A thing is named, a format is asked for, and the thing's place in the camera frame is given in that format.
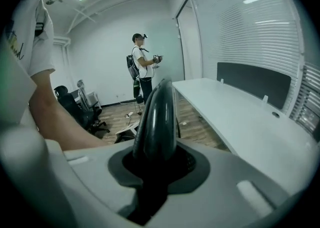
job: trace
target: wooden floor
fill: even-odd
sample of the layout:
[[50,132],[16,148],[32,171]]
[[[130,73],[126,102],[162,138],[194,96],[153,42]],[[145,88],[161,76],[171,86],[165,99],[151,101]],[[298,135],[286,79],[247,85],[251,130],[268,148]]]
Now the wooden floor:
[[[213,148],[218,148],[224,151],[229,151],[226,145],[222,142],[216,132],[207,124],[207,122],[200,117],[198,112],[192,107],[192,105],[185,99],[179,101],[180,106],[180,131],[181,138],[194,141],[199,144],[204,144]],[[125,128],[129,119],[125,118],[125,115],[133,112],[131,116],[131,123],[139,121],[141,116],[136,112],[139,112],[137,104],[121,104],[110,107],[105,107],[102,110],[99,118],[101,121],[106,122],[107,128],[110,133],[103,131],[97,132],[96,136],[101,138],[106,145],[112,145],[116,139],[116,132]]]

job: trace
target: office chair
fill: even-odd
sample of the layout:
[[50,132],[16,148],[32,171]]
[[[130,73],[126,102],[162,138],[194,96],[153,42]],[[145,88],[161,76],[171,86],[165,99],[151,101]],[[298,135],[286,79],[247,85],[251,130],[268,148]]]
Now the office chair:
[[106,131],[110,133],[109,129],[100,128],[102,125],[106,126],[105,122],[101,122],[98,118],[99,114],[95,108],[98,102],[90,105],[89,108],[92,111],[83,111],[76,103],[72,94],[68,93],[68,89],[65,86],[58,86],[55,89],[55,95],[58,102],[67,110],[67,112],[78,122],[78,124],[91,134],[95,134],[97,131]]

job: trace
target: person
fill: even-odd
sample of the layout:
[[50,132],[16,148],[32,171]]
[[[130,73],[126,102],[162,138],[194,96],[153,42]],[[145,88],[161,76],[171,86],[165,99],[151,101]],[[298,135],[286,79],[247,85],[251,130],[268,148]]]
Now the person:
[[91,106],[91,102],[90,99],[87,98],[84,81],[80,79],[76,85],[79,88],[78,96],[80,99],[82,110],[84,110],[85,112],[92,112],[92,109],[89,107]]
[[141,46],[145,43],[145,39],[141,34],[135,33],[132,36],[132,41],[134,43],[132,57],[134,60],[134,64],[139,71],[139,81],[143,92],[143,101],[144,104],[146,104],[148,97],[152,92],[151,80],[154,72],[152,65],[155,64],[156,61],[155,59],[147,60],[144,52],[141,49]]
[[55,70],[51,60],[54,31],[43,0],[21,0],[4,36],[14,58],[37,86],[21,124],[38,129],[45,139],[57,141],[63,151],[105,146],[85,131],[53,94],[50,74]]

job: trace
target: white plastic surface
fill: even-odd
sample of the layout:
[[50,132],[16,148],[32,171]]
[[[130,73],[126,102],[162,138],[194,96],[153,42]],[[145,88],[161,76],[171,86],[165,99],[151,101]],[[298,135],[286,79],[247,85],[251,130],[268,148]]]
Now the white plastic surface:
[[270,104],[262,107],[261,99],[208,78],[178,81],[173,86],[232,153],[272,178],[290,195],[308,186],[319,163],[319,148],[281,111]]

